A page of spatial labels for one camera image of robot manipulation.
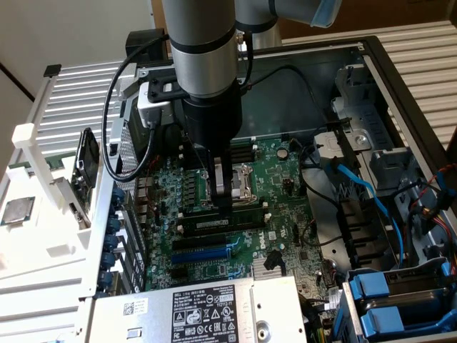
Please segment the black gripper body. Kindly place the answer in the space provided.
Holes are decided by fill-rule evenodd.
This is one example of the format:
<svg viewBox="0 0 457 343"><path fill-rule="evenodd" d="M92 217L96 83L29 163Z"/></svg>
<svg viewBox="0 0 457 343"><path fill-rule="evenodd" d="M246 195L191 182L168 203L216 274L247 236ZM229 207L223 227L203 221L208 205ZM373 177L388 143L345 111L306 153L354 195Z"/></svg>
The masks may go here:
<svg viewBox="0 0 457 343"><path fill-rule="evenodd" d="M241 128L241 89L237 80L218 96L185 98L182 106L189 137L209 151L227 149Z"/></svg>

